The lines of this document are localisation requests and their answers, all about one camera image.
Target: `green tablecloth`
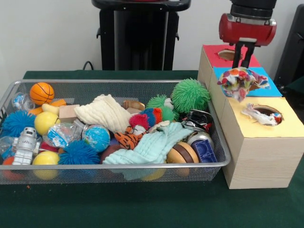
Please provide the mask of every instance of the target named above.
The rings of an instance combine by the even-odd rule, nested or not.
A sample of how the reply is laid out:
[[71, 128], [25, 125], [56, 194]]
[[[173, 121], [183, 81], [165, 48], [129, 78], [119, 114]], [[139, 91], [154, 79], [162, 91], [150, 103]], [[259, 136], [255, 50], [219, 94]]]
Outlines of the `green tablecloth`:
[[[74, 71], [27, 72], [25, 78], [196, 75], [195, 71]], [[299, 228], [304, 226], [304, 160], [287, 189], [229, 190], [220, 171], [212, 182], [11, 185], [0, 186], [0, 196], [1, 228]]]

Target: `red box top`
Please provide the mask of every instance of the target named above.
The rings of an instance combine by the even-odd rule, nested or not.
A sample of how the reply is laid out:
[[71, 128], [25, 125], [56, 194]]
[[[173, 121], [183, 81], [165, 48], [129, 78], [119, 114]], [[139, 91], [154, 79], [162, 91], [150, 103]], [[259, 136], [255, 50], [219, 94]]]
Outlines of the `red box top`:
[[[234, 51], [234, 46], [229, 45], [203, 45], [205, 53], [209, 59], [209, 62], [212, 67], [232, 67], [233, 60], [223, 59], [219, 53], [223, 50], [231, 50]], [[242, 47], [241, 49], [241, 60], [239, 65], [241, 65], [242, 60], [244, 59], [247, 52], [247, 47]], [[249, 67], [261, 67], [260, 63], [257, 61], [257, 58], [252, 55]]]

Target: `green spiky ball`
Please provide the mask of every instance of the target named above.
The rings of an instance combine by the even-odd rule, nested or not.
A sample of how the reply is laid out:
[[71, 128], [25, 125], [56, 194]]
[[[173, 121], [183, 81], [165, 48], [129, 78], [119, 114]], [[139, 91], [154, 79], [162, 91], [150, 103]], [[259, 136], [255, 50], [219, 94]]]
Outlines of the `green spiky ball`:
[[206, 110], [210, 94], [197, 80], [185, 79], [175, 86], [171, 99], [176, 111], [188, 113], [191, 109]]
[[169, 107], [163, 106], [161, 110], [163, 121], [170, 120], [170, 122], [172, 122], [174, 120], [175, 114]]
[[179, 121], [180, 120], [180, 114], [175, 109], [173, 109], [173, 113], [174, 113], [174, 120]]
[[162, 108], [164, 107], [165, 100], [167, 99], [166, 95], [157, 94], [156, 97], [152, 97], [148, 102], [146, 108]]

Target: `tiger plush toy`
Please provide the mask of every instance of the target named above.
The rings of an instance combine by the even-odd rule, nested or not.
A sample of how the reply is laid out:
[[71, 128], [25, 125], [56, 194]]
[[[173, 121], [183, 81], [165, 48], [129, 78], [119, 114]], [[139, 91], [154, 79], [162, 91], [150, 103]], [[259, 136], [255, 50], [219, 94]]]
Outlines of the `tiger plush toy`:
[[145, 134], [146, 129], [140, 125], [136, 125], [134, 128], [128, 126], [124, 133], [115, 133], [114, 137], [119, 142], [121, 148], [133, 150]]

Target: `clear plastic bag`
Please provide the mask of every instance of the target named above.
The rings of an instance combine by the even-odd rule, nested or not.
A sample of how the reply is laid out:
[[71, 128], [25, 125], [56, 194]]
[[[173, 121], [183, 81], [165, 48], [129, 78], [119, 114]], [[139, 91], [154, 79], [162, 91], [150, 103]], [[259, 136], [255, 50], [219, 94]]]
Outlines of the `clear plastic bag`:
[[55, 124], [43, 140], [50, 146], [66, 148], [72, 141], [81, 139], [82, 128], [73, 123]]

